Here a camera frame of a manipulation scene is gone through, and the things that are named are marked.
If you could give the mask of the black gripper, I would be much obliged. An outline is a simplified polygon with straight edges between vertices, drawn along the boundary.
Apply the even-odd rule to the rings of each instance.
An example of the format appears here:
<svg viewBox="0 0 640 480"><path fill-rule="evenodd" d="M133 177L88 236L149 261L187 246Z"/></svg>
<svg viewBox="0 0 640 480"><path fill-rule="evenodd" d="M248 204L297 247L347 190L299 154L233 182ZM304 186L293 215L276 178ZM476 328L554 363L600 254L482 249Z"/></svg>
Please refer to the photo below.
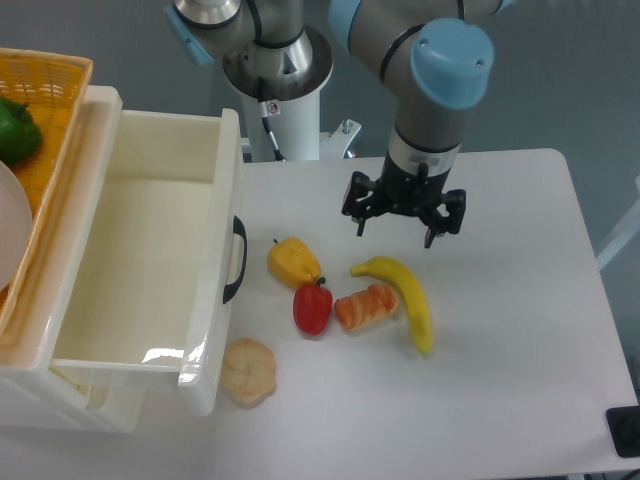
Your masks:
<svg viewBox="0 0 640 480"><path fill-rule="evenodd" d="M420 167L412 174L387 153L378 180L361 171L352 173L341 213L357 224L357 236L364 234L368 219L383 214L419 218L427 227L424 247L429 249L437 237L458 234L466 213L465 190L442 193L449 173L429 176L427 168Z"/></svg>

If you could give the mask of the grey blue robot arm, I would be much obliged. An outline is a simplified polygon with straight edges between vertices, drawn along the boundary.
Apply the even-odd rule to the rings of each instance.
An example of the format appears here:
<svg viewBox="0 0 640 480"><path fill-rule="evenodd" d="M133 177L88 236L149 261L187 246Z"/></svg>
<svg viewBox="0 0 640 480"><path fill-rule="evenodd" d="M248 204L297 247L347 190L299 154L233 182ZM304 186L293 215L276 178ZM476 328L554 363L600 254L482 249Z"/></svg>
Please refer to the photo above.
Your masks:
<svg viewBox="0 0 640 480"><path fill-rule="evenodd" d="M399 107L378 179L351 177L342 212L359 226L386 213L418 218L432 242L460 231L462 190L445 183L483 98L494 47L479 21L501 1L334 1L335 38L395 95ZM330 43L299 1L171 1L166 18L193 62L215 60L243 102L256 162L343 157L320 137L319 95Z"/></svg>

